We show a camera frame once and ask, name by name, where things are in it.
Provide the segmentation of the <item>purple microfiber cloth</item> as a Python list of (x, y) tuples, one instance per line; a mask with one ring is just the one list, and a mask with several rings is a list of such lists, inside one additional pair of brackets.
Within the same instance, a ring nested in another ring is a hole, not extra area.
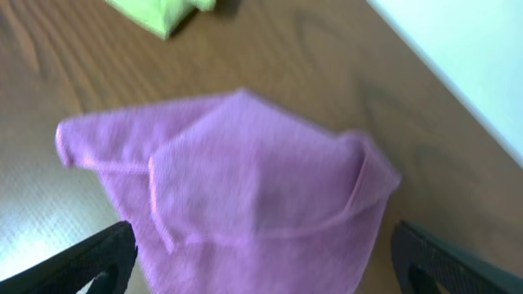
[(99, 175), (153, 293), (352, 293), (400, 184), (364, 133), (247, 90), (70, 118), (56, 149)]

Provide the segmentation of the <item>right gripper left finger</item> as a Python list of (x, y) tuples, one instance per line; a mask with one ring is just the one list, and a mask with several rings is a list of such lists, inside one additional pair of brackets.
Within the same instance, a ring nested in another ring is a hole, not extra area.
[(124, 294), (138, 246), (132, 225), (117, 222), (57, 255), (1, 281), (2, 293)]

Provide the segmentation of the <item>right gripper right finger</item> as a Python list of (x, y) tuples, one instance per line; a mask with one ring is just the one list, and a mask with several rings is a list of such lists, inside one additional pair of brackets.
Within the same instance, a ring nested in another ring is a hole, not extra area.
[(522, 294), (522, 278), (447, 243), (413, 222), (396, 224), (391, 260), (403, 294)]

